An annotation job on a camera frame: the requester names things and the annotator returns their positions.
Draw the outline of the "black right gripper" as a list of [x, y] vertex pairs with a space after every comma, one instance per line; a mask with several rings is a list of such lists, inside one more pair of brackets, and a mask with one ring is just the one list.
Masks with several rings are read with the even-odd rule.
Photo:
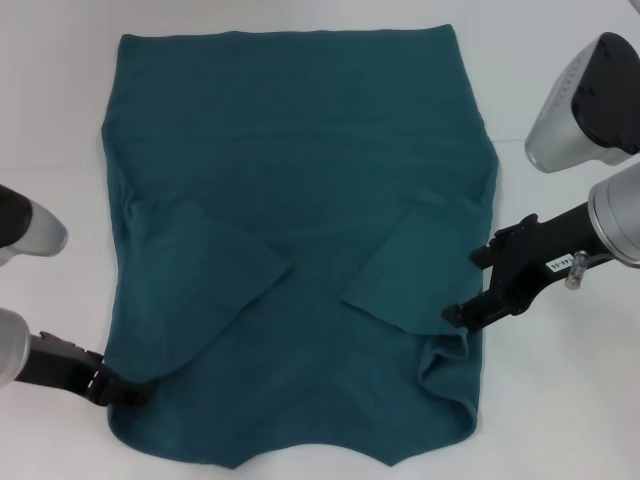
[[542, 290], [567, 276], [566, 267], [553, 271], [547, 264], [579, 251], [591, 256], [604, 252], [585, 203], [543, 223], [532, 214], [470, 253], [480, 270], [493, 266], [492, 293], [449, 306], [442, 317], [456, 328], [484, 329], [507, 315], [521, 314]]

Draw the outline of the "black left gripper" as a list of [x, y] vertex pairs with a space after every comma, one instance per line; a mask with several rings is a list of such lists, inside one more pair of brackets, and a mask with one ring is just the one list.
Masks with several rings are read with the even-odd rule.
[[127, 381], [103, 364], [103, 356], [48, 332], [30, 336], [18, 382], [65, 390], [98, 406], [141, 406], [152, 384]]

